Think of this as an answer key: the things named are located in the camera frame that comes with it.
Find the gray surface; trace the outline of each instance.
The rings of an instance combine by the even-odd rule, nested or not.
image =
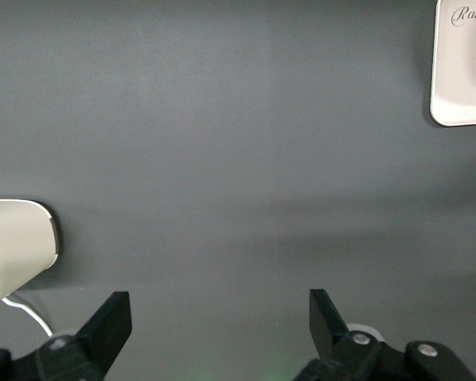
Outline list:
[[[319,287],[476,374],[476,126],[429,116],[435,3],[0,2],[0,197],[66,246],[24,297],[69,329],[130,290],[109,381],[290,380]],[[43,340],[0,305],[0,346]]]

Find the white tray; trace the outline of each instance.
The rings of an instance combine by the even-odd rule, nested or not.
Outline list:
[[[441,125],[476,125],[476,0],[437,2],[431,98]]]

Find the cable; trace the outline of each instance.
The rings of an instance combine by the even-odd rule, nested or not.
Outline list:
[[[2,301],[7,305],[7,306],[11,306],[11,307],[15,307],[15,308],[21,308],[22,310],[24,310],[28,315],[30,315],[37,323],[39,323],[39,325],[42,327],[42,329],[46,332],[46,334],[51,337],[53,336],[53,331],[51,329],[51,327],[48,325],[48,323],[46,323],[46,321],[44,321],[44,319],[42,317],[40,317],[38,314],[36,314],[30,307],[28,307],[27,305],[25,304],[22,304],[22,303],[16,303],[16,302],[12,302],[11,300],[9,300],[8,298],[4,298],[2,299]]]

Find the metal screw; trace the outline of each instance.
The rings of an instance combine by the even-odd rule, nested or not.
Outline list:
[[[59,337],[59,338],[55,339],[55,340],[49,345],[49,348],[50,348],[52,351],[56,351],[57,349],[63,348],[66,343],[67,343],[67,342],[65,341],[64,338]]]
[[[420,344],[418,345],[418,351],[420,353],[428,356],[428,357],[436,357],[437,356],[437,349],[432,347],[431,345],[428,344]]]
[[[362,333],[353,335],[352,340],[360,345],[368,345],[370,343],[370,339]]]

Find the white plastic device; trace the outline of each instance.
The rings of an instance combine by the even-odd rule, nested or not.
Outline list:
[[[438,0],[431,112],[442,125],[476,125],[476,0]]]
[[[57,257],[49,211],[33,201],[0,199],[0,300],[50,268]]]

